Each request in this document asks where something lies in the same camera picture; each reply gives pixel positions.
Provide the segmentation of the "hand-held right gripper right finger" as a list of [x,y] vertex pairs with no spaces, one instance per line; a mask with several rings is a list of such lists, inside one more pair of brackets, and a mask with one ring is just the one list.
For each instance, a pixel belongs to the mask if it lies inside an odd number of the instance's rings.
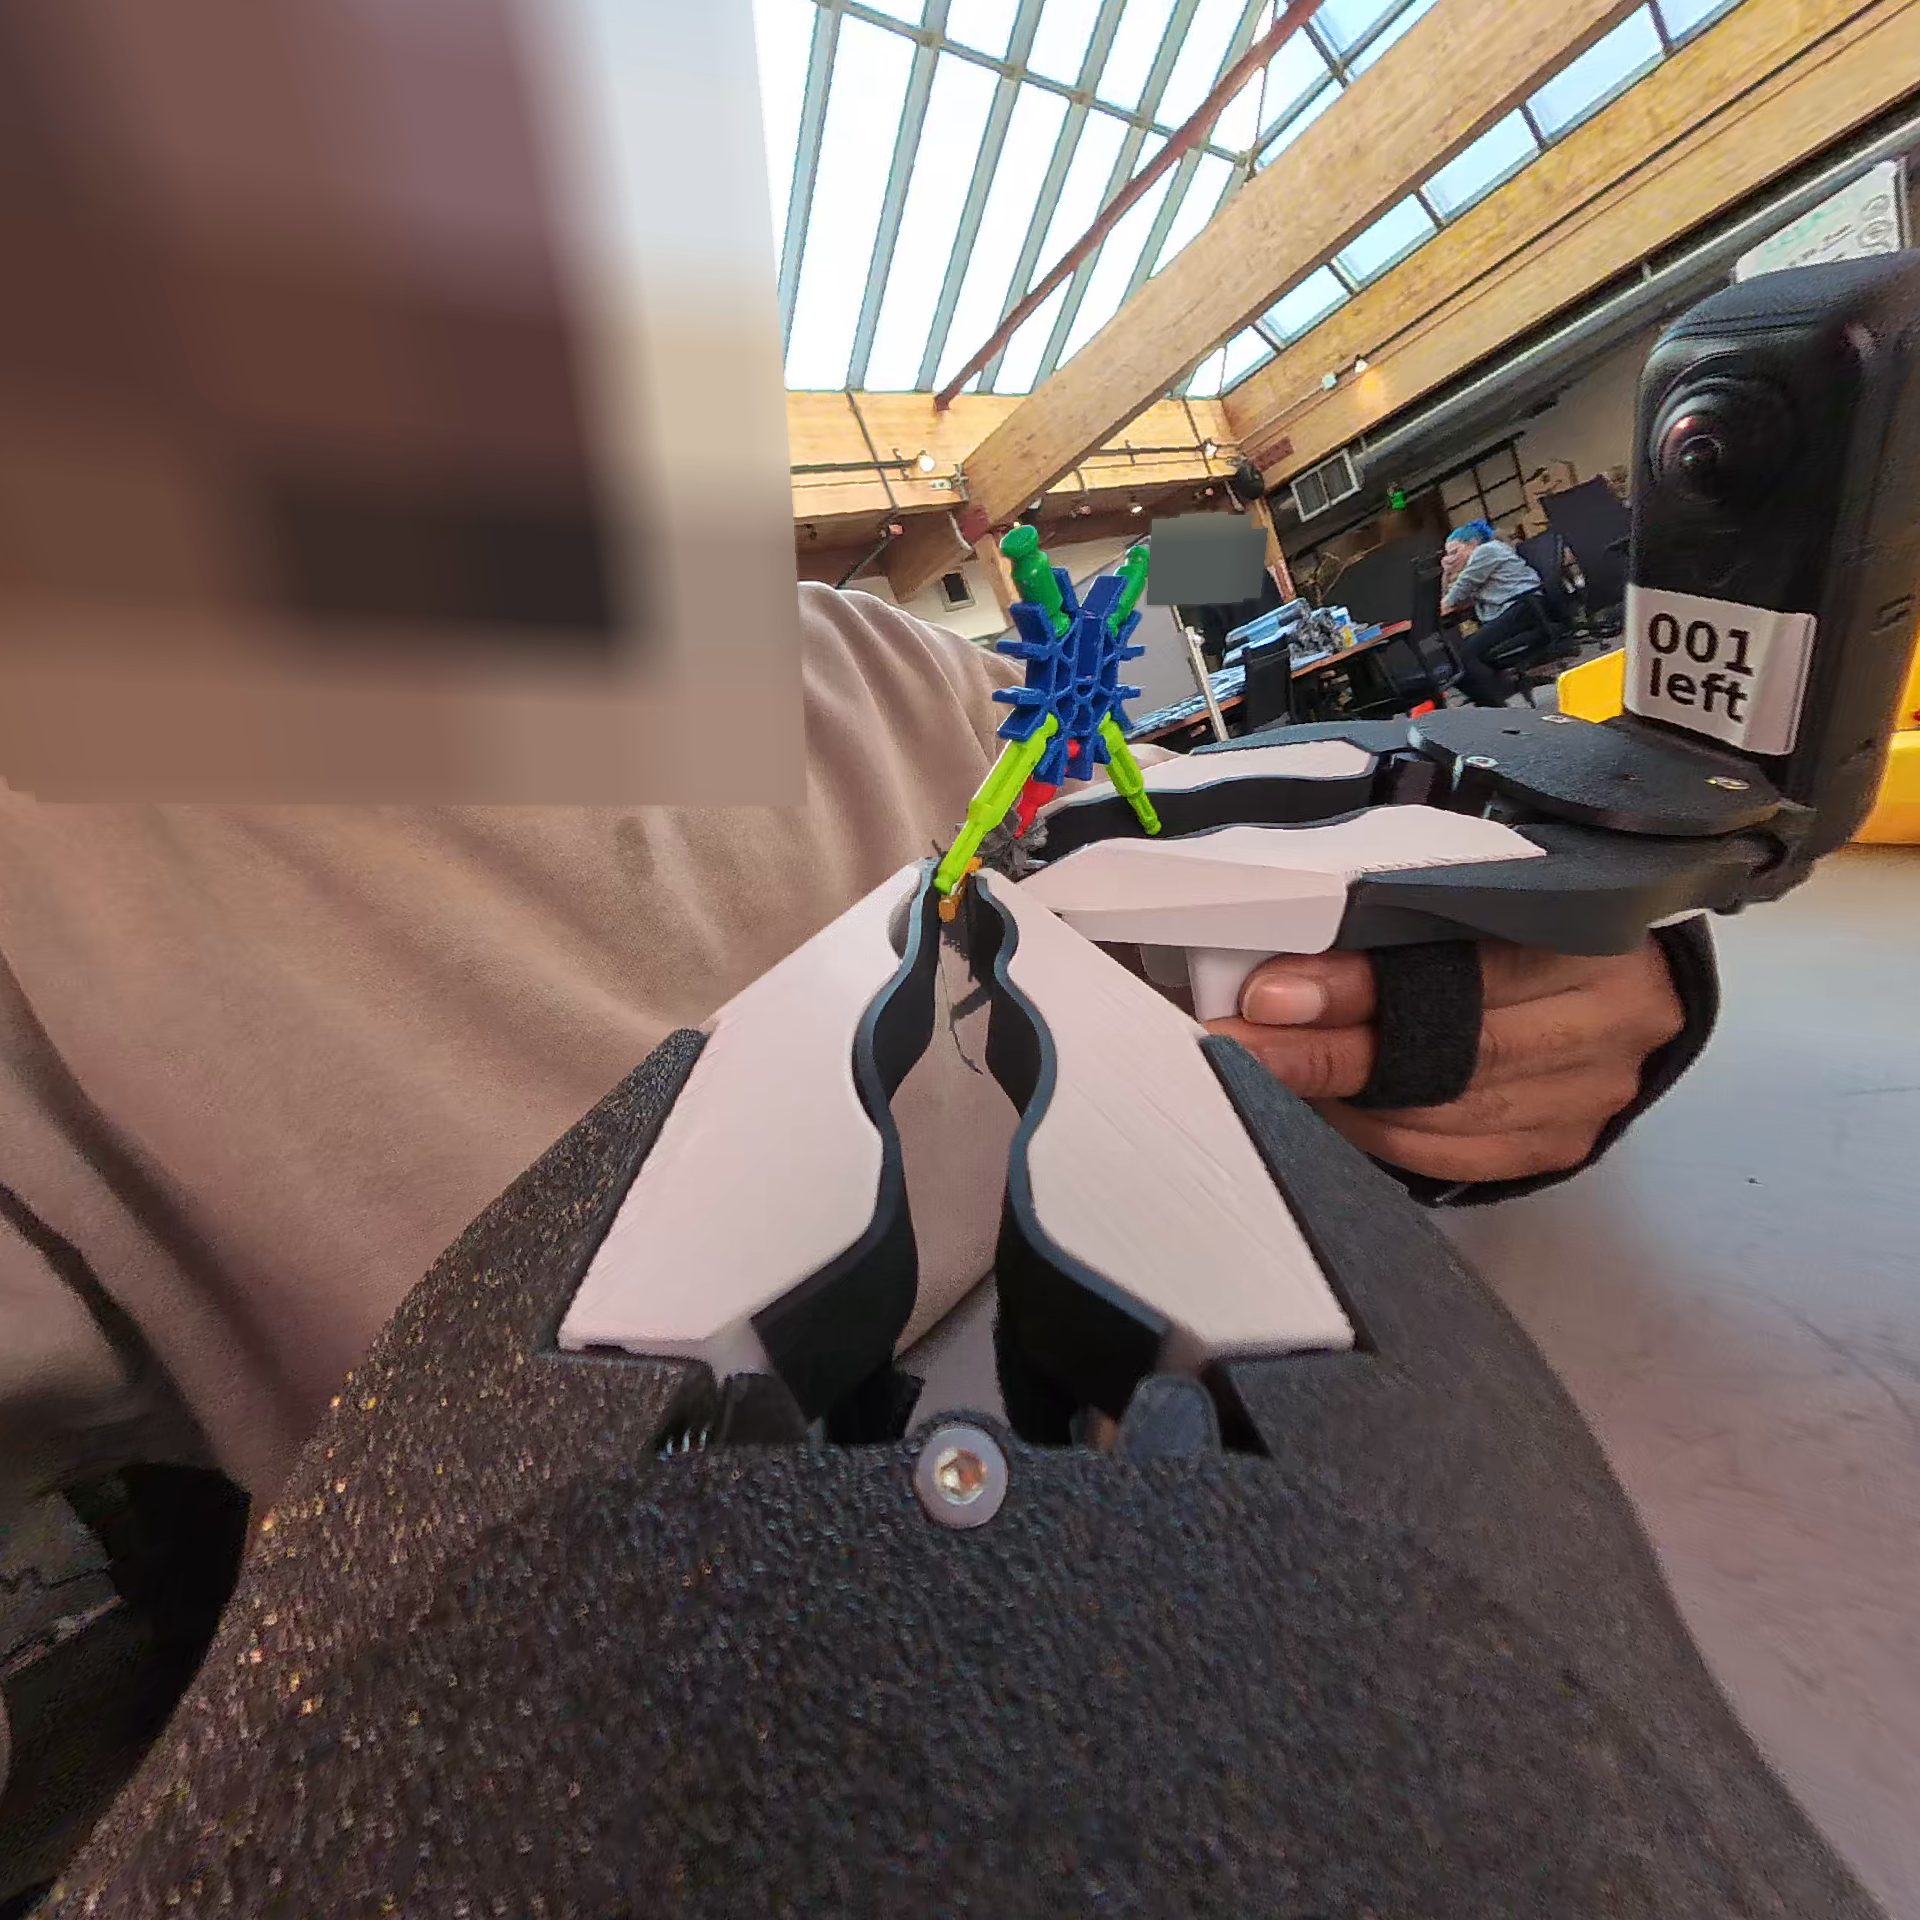
[[1017,1370],[1117,1425],[1152,1376],[1352,1353],[1208,1031],[1000,877],[967,937],[1017,1113],[994,1256]]

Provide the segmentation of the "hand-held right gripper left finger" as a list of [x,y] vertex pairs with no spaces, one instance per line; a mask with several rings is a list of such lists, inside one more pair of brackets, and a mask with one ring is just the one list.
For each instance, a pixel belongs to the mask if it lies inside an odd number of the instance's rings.
[[894,1097],[940,1013],[932,863],[724,1003],[559,1319],[564,1353],[773,1376],[806,1421],[887,1371],[918,1297]]

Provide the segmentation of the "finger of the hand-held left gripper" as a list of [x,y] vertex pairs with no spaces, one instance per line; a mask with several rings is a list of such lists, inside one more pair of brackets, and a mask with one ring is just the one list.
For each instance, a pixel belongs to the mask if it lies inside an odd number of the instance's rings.
[[1400,769],[1416,753],[1388,743],[1367,753],[1352,742],[1281,742],[1261,749],[1193,753],[1143,771],[1143,801],[1158,827],[1145,831],[1126,798],[1049,802],[1036,822],[1036,856],[1066,857],[1102,845],[1170,847],[1236,825],[1312,827],[1390,806]]
[[1493,822],[1245,823],[1103,840],[1021,889],[1095,944],[1181,953],[1191,1010],[1208,1024],[1236,1017],[1244,981],[1264,961],[1333,950],[1354,881],[1542,856]]

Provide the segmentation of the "small blue connector green rods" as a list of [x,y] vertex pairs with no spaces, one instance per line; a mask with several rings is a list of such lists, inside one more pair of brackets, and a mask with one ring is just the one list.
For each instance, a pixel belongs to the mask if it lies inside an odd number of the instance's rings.
[[1023,681],[996,694],[996,702],[1008,707],[996,731],[996,761],[932,873],[944,925],[956,920],[985,842],[998,827],[1026,835],[1066,782],[1105,774],[1141,831],[1161,835],[1161,817],[1121,731],[1124,707],[1137,697],[1136,687],[1121,685],[1120,669],[1143,654],[1133,632],[1148,585],[1148,546],[1133,545],[1113,571],[1095,576],[1087,593],[1073,590],[1066,574],[1052,565],[1031,523],[1008,530],[998,554],[1014,584],[1014,637],[998,642],[998,653],[1023,664]]

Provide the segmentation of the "person's left hand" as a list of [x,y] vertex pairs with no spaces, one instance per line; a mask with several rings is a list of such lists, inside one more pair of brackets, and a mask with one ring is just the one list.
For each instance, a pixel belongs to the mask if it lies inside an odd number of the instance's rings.
[[1208,1031],[1240,1045],[1369,1162],[1428,1205],[1482,1205],[1556,1185],[1622,1131],[1688,1041],[1688,1003],[1657,937],[1620,957],[1479,947],[1479,1056],[1440,1106],[1364,1110],[1381,1045],[1369,957],[1276,957],[1238,1013]]

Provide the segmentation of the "cluttered background work table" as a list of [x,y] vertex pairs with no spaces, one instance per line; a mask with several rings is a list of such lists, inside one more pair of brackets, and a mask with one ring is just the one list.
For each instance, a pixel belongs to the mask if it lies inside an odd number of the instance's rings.
[[1225,637],[1207,690],[1136,720],[1133,746],[1189,753],[1273,727],[1425,714],[1450,665],[1428,664],[1407,619],[1350,625],[1342,609],[1292,601]]

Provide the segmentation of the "black office chair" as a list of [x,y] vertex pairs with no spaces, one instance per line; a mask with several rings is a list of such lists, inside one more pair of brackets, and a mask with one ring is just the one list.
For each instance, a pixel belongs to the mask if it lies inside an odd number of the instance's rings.
[[1568,546],[1582,578],[1582,601],[1593,625],[1614,629],[1625,611],[1631,519],[1607,479],[1542,496],[1549,529]]

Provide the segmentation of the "white writing board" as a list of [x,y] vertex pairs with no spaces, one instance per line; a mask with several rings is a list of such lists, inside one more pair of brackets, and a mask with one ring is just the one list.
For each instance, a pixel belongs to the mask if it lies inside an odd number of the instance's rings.
[[1796,215],[1732,269],[1732,281],[1906,253],[1910,241],[1906,157],[1879,161]]

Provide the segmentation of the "yellow storage bin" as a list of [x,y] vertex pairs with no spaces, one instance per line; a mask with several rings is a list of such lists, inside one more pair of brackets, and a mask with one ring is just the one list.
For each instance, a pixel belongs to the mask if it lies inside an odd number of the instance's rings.
[[[1559,674],[1553,697],[1560,714],[1589,723],[1605,723],[1620,714],[1625,687],[1625,653],[1572,664]],[[1860,847],[1908,849],[1918,845],[1918,656],[1908,662],[1903,687],[1902,727],[1887,743],[1887,760],[1863,823],[1855,831]]]

